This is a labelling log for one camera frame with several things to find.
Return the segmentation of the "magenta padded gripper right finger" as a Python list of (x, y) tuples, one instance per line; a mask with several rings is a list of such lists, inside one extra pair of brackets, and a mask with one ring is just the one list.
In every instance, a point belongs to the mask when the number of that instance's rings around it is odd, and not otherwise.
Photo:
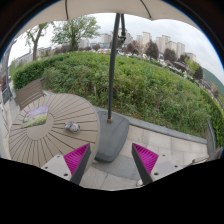
[(140, 175), (138, 186), (150, 184), (182, 169), (171, 156), (158, 155), (136, 143), (132, 144), (132, 156)]

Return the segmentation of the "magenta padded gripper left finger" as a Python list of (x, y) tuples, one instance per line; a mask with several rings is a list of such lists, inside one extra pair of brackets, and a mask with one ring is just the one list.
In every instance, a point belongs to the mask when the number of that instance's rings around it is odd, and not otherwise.
[(85, 144), (64, 156), (55, 155), (42, 169), (79, 185), (90, 155), (90, 144)]

